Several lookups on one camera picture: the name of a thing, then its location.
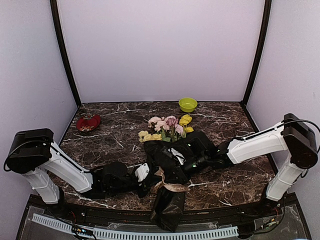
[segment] lime green bowl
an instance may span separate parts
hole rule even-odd
[[[184,97],[179,100],[179,106],[185,113],[193,112],[198,105],[198,102],[191,97]]]

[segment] pink flower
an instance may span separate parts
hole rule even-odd
[[[175,126],[179,122],[179,120],[175,116],[168,116],[164,120],[165,120],[166,124],[169,125],[169,127]]]
[[[161,130],[161,127],[164,129],[164,130],[169,130],[170,127],[167,125],[166,121],[158,121],[155,125],[155,128],[154,130],[159,132]]]
[[[175,127],[175,131],[176,131],[178,134],[180,134],[180,135],[184,134],[184,128],[183,128],[181,125],[177,124],[177,125],[175,125],[174,127]]]
[[[158,117],[158,116],[154,116],[154,117],[152,117],[152,118],[150,118],[150,120],[148,121],[148,127],[149,128],[152,128],[153,127],[153,124],[156,124],[157,122],[159,122],[159,121],[162,121],[163,119],[161,119],[160,117]]]

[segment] marble surface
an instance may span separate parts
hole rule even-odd
[[[76,122],[83,114],[98,114],[101,124],[92,132],[80,132]],[[154,116],[181,117],[177,102],[88,103],[80,107],[61,148],[87,169],[112,161],[125,163],[130,169],[146,159],[138,133],[149,130],[148,119]],[[236,102],[199,102],[190,114],[192,126],[203,131],[215,145],[234,136],[254,132],[244,111]],[[185,210],[205,210],[256,202],[274,172],[266,156],[260,156],[234,167],[203,171],[187,184]],[[65,193],[65,200],[80,205],[122,210],[150,211],[154,194],[138,198],[133,192],[112,198],[91,200],[81,196],[66,182],[53,177]]]

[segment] red plate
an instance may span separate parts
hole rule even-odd
[[[87,114],[81,117],[76,122],[76,129],[81,132],[90,132],[93,129],[96,129],[101,122],[101,117],[99,115]]]

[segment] white wall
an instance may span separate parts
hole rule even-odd
[[[1,168],[16,132],[50,128],[59,141],[75,111],[50,1],[1,1]],[[0,170],[0,239],[16,238],[30,192],[22,176]]]
[[[260,129],[279,122],[286,113],[320,126],[319,13],[318,0],[272,1],[264,51],[248,104]],[[283,154],[274,156],[280,167]],[[313,239],[320,239],[320,163],[291,190],[298,196]]]
[[[242,100],[264,2],[60,0],[81,100]]]

